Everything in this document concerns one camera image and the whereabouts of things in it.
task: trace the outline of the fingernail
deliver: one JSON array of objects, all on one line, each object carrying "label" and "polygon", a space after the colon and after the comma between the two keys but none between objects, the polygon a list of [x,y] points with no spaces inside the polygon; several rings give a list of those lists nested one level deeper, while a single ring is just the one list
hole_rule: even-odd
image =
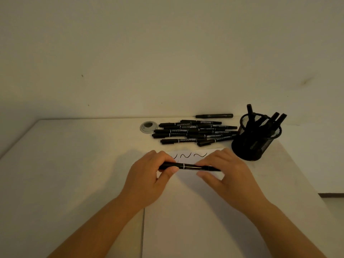
[{"label": "fingernail", "polygon": [[198,171],[198,172],[196,173],[196,175],[198,175],[198,176],[201,178],[201,177],[203,177],[203,176],[204,176],[204,173],[203,173],[203,172],[201,172],[201,171]]},{"label": "fingernail", "polygon": [[177,167],[177,166],[171,167],[171,172],[172,172],[173,174],[176,173],[178,170],[179,170],[179,167]]}]

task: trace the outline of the person's right hand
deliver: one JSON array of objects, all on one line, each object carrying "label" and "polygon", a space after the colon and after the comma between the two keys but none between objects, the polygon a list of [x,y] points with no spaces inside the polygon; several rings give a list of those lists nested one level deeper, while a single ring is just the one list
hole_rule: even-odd
[{"label": "person's right hand", "polygon": [[269,204],[248,166],[228,148],[211,153],[196,165],[211,165],[225,174],[219,180],[209,172],[197,172],[228,204],[245,215]]}]

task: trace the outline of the floor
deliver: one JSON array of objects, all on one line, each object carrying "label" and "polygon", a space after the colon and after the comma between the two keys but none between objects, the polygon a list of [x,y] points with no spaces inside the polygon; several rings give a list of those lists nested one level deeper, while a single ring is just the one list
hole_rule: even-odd
[{"label": "floor", "polygon": [[323,198],[325,204],[335,218],[342,225],[344,230],[344,197],[342,198]]}]

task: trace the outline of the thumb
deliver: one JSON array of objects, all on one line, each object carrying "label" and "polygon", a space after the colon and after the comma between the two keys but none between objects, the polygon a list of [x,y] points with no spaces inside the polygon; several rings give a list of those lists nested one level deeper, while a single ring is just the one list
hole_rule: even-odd
[{"label": "thumb", "polygon": [[216,193],[219,194],[220,190],[223,187],[223,184],[221,183],[221,180],[214,177],[211,173],[205,172],[205,171],[198,171],[196,173],[200,178],[204,180]]},{"label": "thumb", "polygon": [[160,177],[156,181],[156,185],[165,188],[167,182],[178,170],[179,168],[177,166],[170,166],[169,168],[166,168],[164,171],[161,172]]}]

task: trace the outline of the person's right arm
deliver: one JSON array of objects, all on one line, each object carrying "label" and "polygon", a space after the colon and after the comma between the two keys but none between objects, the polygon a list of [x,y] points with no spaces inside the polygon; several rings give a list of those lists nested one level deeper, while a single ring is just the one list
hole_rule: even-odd
[{"label": "person's right arm", "polygon": [[273,257],[326,258],[279,208],[266,199],[248,166],[231,150],[217,150],[196,165],[211,165],[225,174],[219,180],[209,172],[197,173],[228,204],[252,221]]}]

